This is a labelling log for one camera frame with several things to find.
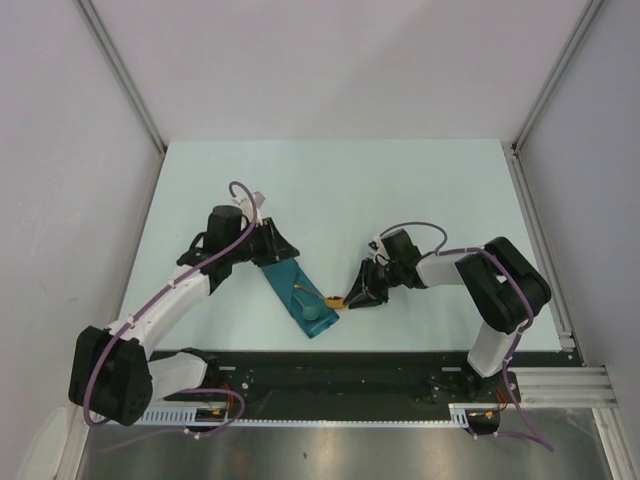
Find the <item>teal satin napkin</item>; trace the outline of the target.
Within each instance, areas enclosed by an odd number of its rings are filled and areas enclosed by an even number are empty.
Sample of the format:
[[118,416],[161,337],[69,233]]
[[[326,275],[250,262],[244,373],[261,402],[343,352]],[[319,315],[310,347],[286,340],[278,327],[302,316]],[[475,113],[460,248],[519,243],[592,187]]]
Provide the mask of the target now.
[[319,293],[320,291],[306,276],[295,259],[288,259],[280,263],[265,266],[262,268],[262,272],[284,305],[286,311],[309,339],[319,336],[338,322],[338,313],[328,308],[319,298],[315,300],[320,310],[319,319],[316,321],[306,321],[302,317],[301,308],[293,298],[293,292],[296,290],[294,285],[300,284]]

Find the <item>gold metal spoon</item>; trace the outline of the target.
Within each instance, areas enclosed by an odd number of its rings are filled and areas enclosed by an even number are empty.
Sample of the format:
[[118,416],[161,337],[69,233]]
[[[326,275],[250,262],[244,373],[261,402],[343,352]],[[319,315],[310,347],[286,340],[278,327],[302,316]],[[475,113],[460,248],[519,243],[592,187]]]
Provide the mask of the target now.
[[339,310],[339,309],[343,309],[347,306],[347,304],[345,303],[345,299],[343,297],[339,297],[339,296],[324,296],[321,293],[309,289],[307,287],[304,287],[300,284],[295,284],[294,287],[298,290],[301,290],[305,293],[308,293],[310,295],[313,295],[319,299],[321,299],[328,308],[331,308],[333,310]]

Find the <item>teal plastic spoon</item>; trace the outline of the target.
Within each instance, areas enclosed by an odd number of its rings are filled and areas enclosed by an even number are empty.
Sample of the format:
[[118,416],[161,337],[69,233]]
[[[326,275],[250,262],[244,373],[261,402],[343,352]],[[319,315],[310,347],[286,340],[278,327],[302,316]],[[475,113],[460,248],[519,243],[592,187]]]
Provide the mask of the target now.
[[296,289],[293,292],[293,298],[300,306],[302,317],[306,321],[316,321],[319,319],[320,310],[315,303],[317,299],[315,294],[309,293],[306,290]]

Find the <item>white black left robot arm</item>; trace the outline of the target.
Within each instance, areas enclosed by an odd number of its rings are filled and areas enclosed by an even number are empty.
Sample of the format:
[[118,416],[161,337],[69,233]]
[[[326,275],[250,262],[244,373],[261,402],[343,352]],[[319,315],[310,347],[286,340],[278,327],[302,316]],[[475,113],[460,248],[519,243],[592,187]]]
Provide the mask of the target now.
[[131,426],[154,401],[190,391],[214,397],[220,374],[213,356],[184,348],[160,360],[152,358],[161,340],[195,306],[207,299],[235,265],[280,265],[299,256],[271,218],[250,221],[236,206],[222,205],[209,214],[177,260],[167,283],[138,312],[107,327],[85,328],[76,341],[69,399],[80,406],[86,422],[115,421]]

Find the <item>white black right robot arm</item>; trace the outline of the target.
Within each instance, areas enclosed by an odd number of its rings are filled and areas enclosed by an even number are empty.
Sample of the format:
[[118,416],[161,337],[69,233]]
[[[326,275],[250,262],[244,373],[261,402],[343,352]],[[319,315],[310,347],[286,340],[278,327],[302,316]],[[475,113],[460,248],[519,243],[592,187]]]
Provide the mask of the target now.
[[483,324],[458,376],[430,378],[431,390],[463,394],[473,401],[497,399],[498,390],[508,390],[504,369],[520,338],[552,297],[547,281],[513,243],[497,237],[481,247],[423,253],[405,229],[396,228],[370,242],[369,249],[344,306],[383,305],[389,291],[399,286],[465,288]]

